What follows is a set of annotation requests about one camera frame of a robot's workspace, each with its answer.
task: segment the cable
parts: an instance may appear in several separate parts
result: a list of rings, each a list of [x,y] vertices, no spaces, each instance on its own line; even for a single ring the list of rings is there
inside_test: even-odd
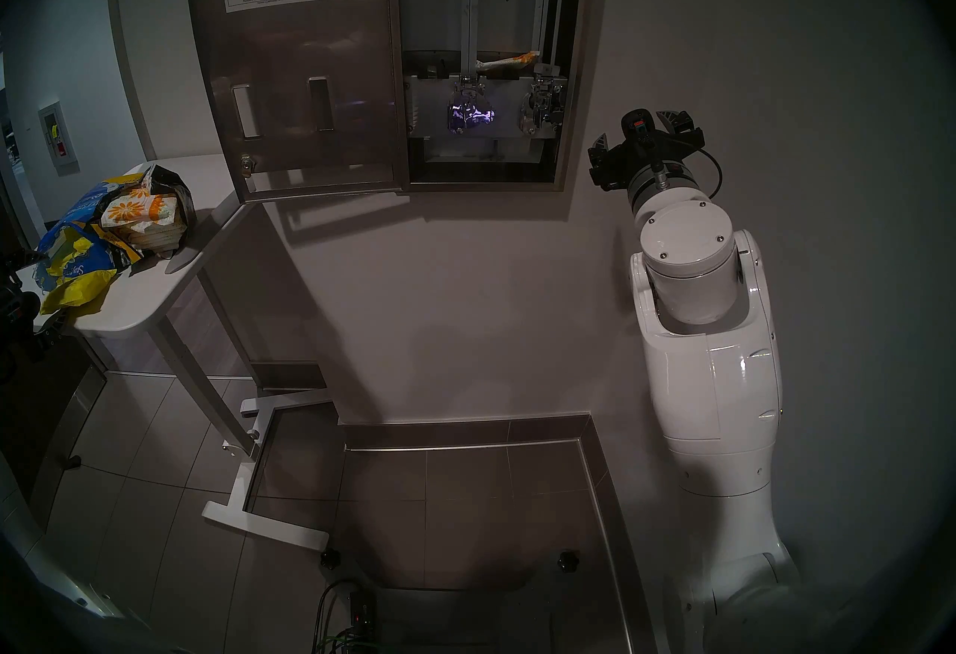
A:
[[[329,638],[329,623],[332,622],[332,611],[336,608],[336,600],[338,600],[338,595],[333,597],[332,602],[329,603],[329,612],[325,614],[325,625],[322,627],[322,654],[325,654],[325,642]]]
[[[681,143],[681,145],[687,145],[688,147],[694,147],[694,146],[691,145],[689,142],[685,142],[684,140],[677,140],[677,139],[675,139],[675,138],[673,138],[673,137],[671,137],[670,140],[671,140],[672,142]],[[724,170],[720,167],[720,163],[717,162],[717,158],[715,158],[713,155],[711,155],[711,154],[710,154],[709,152],[707,152],[705,149],[702,149],[701,147],[694,147],[694,149],[695,149],[696,151],[700,152],[701,154],[706,155],[708,158],[710,158],[710,162],[712,162],[712,163],[714,164],[714,168],[717,169],[717,188],[715,188],[715,189],[714,189],[714,192],[713,192],[710,196],[707,197],[708,199],[712,199],[714,196],[717,195],[717,191],[720,190],[721,186],[724,185]]]
[[[348,647],[348,644],[349,644],[348,635],[350,633],[352,633],[352,629],[346,628],[345,630],[338,632],[338,634],[336,634],[334,637],[330,637],[330,638],[335,638],[336,640],[336,642],[332,644],[332,654],[336,654],[336,651],[338,651],[339,644],[342,644],[342,651],[346,652],[347,654],[348,649],[346,649],[345,647]]]
[[[365,647],[372,649],[396,649],[401,648],[401,645],[395,644],[376,644],[375,642],[364,642],[356,639],[355,637],[343,637],[343,636],[329,636],[327,639],[329,642],[339,642],[340,644],[348,644],[349,647]]]
[[[721,186],[724,185],[724,171],[720,167],[720,163],[717,162],[717,158],[715,158],[709,152],[707,152],[704,149],[699,149],[697,151],[702,154],[705,154],[708,158],[710,158],[710,162],[712,162],[714,164],[714,168],[717,169],[717,188],[714,189],[714,193],[712,193],[710,196],[707,197],[708,199],[712,199],[714,196],[717,195],[717,191],[720,190]]]
[[[342,582],[352,582],[352,584],[359,584],[357,581],[355,581],[355,579],[348,579],[348,577],[343,577],[342,579],[336,579],[336,581],[328,585],[322,591],[322,597],[318,599],[318,610],[316,611],[316,631],[312,635],[312,654],[316,654],[316,650],[318,649],[318,629],[322,623],[322,605],[325,603],[325,598],[329,594],[331,589],[338,584],[342,584]],[[325,649],[325,642],[322,643],[322,649],[323,650]]]

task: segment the floor tile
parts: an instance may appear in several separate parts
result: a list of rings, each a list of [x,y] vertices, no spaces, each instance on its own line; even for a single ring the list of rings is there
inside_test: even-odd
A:
[[[253,513],[284,523],[314,528],[331,533],[336,524],[336,502],[333,500],[292,500],[286,497],[256,497]]]
[[[229,382],[216,379],[212,386],[222,395]],[[142,439],[129,476],[184,487],[208,427],[209,420],[183,383],[173,381]]]
[[[424,500],[425,451],[346,451],[339,499]]]
[[[255,381],[233,379],[223,394],[223,400],[229,406],[239,422],[248,430],[255,423],[254,417],[242,417],[239,414],[242,401],[256,396]],[[203,444],[193,462],[186,487],[211,492],[232,492],[232,484],[239,468],[239,457],[223,450],[223,436],[210,425],[205,431]]]
[[[241,532],[203,518],[208,500],[226,504],[229,497],[183,490],[149,614],[149,623],[160,636],[193,654],[223,650],[244,540]]]
[[[351,554],[386,587],[421,587],[425,572],[425,502],[339,502],[333,548]]]
[[[121,476],[90,467],[71,468],[60,479],[45,543],[78,581],[93,580],[122,484]]]
[[[127,478],[106,529],[94,580],[97,590],[144,620],[182,494],[179,487]]]
[[[249,536],[229,609],[227,654],[308,652],[325,586],[315,551]]]
[[[507,449],[447,449],[425,455],[428,500],[512,496]]]
[[[334,500],[342,480],[345,441],[331,405],[281,410],[273,418],[256,494]]]
[[[515,497],[588,489],[577,441],[508,446],[508,459]]]
[[[510,497],[429,501],[425,518],[425,586],[515,589],[530,575],[521,563],[522,529]]]
[[[173,380],[110,374],[73,453],[83,464],[126,475]]]
[[[555,654],[630,651],[609,566],[597,570],[579,567],[552,622]],[[635,651],[656,651],[653,635],[639,641]]]
[[[565,549],[577,551],[582,563],[604,560],[604,546],[591,492],[552,492],[515,501],[521,525],[520,555],[537,567],[557,560]]]
[[[624,613],[638,644],[643,645],[653,640],[651,620],[647,612],[644,588],[640,583],[640,572],[634,559],[634,550],[624,522],[624,515],[620,512],[618,494],[615,492],[611,473],[605,473],[604,478],[595,487],[595,498],[597,506],[600,507],[611,559],[618,576]]]

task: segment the stainless steel cabinet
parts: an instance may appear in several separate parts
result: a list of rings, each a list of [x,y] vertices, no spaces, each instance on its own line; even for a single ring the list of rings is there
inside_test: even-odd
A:
[[[562,187],[582,0],[189,1],[243,201]]]

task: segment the green cable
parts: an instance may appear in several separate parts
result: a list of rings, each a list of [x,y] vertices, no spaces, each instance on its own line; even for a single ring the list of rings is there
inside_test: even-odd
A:
[[[375,649],[394,649],[385,644],[373,644],[372,642],[357,642],[355,639],[347,639],[344,636],[326,636],[320,642],[322,645],[328,642],[339,642],[340,644],[349,644],[349,647],[372,647]]]

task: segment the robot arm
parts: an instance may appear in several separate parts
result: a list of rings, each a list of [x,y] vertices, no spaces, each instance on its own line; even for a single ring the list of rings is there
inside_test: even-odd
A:
[[[602,136],[589,155],[596,185],[627,189],[640,233],[634,304],[693,557],[665,586],[665,616],[672,649],[691,651],[730,597],[795,570],[770,507],[781,388],[760,251],[683,162],[703,132],[686,112],[658,117],[664,130],[628,112],[624,142]]]

